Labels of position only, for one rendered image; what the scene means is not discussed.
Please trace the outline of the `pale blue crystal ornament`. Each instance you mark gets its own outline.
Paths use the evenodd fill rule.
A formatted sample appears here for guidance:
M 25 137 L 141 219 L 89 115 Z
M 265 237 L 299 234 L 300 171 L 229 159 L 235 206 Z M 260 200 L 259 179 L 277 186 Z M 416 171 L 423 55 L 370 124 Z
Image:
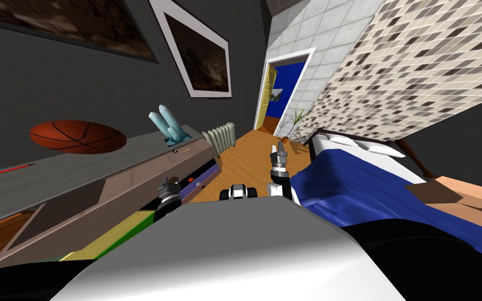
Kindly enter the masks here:
M 148 116 L 165 136 L 167 146 L 173 146 L 191 138 L 165 105 L 159 105 L 159 113 L 150 112 Z

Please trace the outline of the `grey top brown desk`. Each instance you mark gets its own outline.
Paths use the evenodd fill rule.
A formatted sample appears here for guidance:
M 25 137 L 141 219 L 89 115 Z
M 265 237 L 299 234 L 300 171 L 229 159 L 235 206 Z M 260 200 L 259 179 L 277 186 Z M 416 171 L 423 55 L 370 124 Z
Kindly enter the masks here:
M 34 213 L 0 251 L 0 268 L 62 256 L 93 240 L 157 197 L 169 177 L 184 178 L 216 156 L 189 126 L 168 147 L 160 132 L 100 155 L 58 155 L 0 173 L 0 220 Z

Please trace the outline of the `bed with blue blanket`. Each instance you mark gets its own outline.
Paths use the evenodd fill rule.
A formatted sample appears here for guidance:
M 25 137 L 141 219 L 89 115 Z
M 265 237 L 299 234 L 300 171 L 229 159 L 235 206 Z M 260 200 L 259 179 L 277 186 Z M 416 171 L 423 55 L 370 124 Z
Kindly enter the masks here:
M 291 178 L 302 206 L 338 227 L 401 218 L 432 225 L 482 253 L 482 226 L 423 204 L 410 181 L 346 150 L 325 149 Z

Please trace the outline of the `red pencil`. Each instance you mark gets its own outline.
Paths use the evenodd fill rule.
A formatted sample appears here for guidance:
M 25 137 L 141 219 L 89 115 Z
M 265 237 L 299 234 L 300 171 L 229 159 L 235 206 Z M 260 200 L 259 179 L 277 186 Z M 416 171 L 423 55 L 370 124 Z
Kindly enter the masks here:
M 30 166 L 33 166 L 33 165 L 35 165 L 35 164 L 34 163 L 33 164 L 27 164 L 27 165 L 17 166 L 17 167 L 5 169 L 5 170 L 0 170 L 0 174 L 5 173 L 5 172 L 9 172 L 9 171 L 14 171 L 14 170 L 26 168 L 26 167 L 30 167 Z

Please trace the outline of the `thin green potted plant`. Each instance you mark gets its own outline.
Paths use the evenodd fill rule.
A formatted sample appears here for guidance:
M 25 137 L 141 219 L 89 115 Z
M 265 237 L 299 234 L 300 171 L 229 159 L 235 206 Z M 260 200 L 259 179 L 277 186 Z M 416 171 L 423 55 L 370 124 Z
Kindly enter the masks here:
M 287 119 L 284 119 L 284 120 L 280 121 L 279 124 L 278 124 L 278 129 L 280 131 L 285 126 L 288 126 L 288 125 L 291 126 L 289 132 L 282 137 L 281 142 L 286 143 L 289 140 L 289 135 L 293 132 L 296 125 L 298 123 L 300 123 L 301 121 L 307 119 L 310 114 L 311 114 L 311 111 L 304 112 L 304 109 L 302 109 L 301 111 L 298 111 L 297 109 L 295 109 L 295 112 L 294 112 L 293 115 L 290 115 L 290 116 L 287 117 Z

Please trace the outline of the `orange basketball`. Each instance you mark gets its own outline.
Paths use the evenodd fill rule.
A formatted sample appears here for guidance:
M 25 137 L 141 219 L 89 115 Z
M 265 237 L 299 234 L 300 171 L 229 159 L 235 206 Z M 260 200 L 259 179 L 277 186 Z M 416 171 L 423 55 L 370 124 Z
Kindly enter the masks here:
M 48 149 L 71 154 L 104 154 L 121 149 L 127 138 L 109 126 L 80 120 L 57 120 L 34 126 L 31 139 Z

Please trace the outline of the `white framed brown picture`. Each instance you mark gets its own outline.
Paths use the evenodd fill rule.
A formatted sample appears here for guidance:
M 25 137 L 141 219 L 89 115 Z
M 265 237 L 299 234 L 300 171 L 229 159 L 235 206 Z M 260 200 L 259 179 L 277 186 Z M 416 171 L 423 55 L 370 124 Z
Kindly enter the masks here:
M 230 98 L 228 42 L 174 0 L 148 0 L 192 98 Z

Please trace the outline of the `tan brown box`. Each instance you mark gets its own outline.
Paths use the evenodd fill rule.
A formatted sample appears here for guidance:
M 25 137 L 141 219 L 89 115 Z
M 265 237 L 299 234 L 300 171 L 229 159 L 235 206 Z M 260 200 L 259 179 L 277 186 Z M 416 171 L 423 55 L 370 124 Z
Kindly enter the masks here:
M 482 226 L 482 187 L 447 177 L 407 185 L 422 203 Z

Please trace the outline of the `yellow door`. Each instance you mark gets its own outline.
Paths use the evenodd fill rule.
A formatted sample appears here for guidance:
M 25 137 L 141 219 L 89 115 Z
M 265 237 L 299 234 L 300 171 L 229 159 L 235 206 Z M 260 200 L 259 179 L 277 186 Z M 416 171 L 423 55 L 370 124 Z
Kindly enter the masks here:
M 275 84 L 276 76 L 277 76 L 276 68 L 273 67 L 271 64 L 267 64 L 267 67 L 265 68 L 265 72 L 263 73 L 263 82 L 261 85 L 260 99 L 259 99 L 259 104 L 256 111 L 255 125 L 254 125 L 255 130 L 257 130 L 263 125 L 263 121 L 265 119 L 267 109 L 269 106 L 272 89 Z

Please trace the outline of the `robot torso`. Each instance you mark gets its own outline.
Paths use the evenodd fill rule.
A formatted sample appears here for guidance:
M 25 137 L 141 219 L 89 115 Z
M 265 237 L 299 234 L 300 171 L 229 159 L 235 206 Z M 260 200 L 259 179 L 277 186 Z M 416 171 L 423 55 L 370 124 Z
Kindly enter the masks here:
M 282 196 L 189 203 L 52 301 L 405 301 L 344 230 Z

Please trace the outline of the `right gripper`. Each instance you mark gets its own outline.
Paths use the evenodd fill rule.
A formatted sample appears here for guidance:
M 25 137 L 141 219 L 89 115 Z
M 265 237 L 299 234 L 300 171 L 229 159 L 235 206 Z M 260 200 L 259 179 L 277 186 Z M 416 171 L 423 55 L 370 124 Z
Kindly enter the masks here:
M 272 169 L 285 169 L 287 155 L 282 141 L 278 143 L 278 150 L 276 145 L 272 145 L 270 154 Z

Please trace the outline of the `yellow green flat strip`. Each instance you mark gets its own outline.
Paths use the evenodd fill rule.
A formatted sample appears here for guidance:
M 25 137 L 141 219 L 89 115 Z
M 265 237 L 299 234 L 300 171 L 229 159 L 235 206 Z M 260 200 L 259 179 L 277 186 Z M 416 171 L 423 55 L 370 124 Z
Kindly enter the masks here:
M 154 212 L 155 211 L 144 210 L 133 213 L 121 223 L 115 225 L 114 228 L 92 241 L 82 250 L 69 253 L 60 261 L 88 260 L 98 257 L 103 251 L 107 250 L 113 243 L 129 233 L 129 231 L 139 223 L 152 216 Z

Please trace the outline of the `dark framed brown picture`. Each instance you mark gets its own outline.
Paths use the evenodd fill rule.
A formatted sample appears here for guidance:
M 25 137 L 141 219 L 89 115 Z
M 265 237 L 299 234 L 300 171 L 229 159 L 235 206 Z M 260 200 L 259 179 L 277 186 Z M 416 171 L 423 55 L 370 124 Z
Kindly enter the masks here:
M 125 0 L 0 0 L 0 28 L 158 62 Z

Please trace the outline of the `pale ribbed radiator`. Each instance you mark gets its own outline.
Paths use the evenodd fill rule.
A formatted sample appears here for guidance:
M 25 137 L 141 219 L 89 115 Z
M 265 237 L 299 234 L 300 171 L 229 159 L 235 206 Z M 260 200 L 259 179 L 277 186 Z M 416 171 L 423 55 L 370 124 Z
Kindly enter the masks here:
M 235 147 L 236 144 L 235 126 L 232 122 L 228 122 L 216 129 L 204 131 L 202 135 L 207 142 L 215 147 L 217 158 L 220 158 L 220 155 L 231 146 Z

